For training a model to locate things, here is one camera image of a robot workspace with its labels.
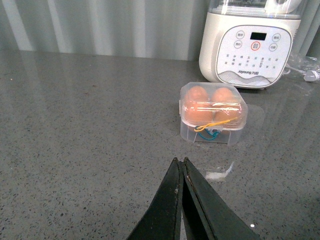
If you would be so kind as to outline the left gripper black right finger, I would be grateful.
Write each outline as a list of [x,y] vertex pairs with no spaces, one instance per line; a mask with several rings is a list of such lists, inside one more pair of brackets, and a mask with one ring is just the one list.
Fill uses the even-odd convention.
[[188,240],[259,240],[202,176],[183,160],[183,220]]

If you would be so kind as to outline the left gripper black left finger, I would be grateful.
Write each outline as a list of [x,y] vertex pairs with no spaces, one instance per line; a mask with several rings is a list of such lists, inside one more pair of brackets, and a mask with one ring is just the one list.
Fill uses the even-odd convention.
[[149,208],[128,236],[129,240],[179,240],[184,175],[182,162],[172,160]]

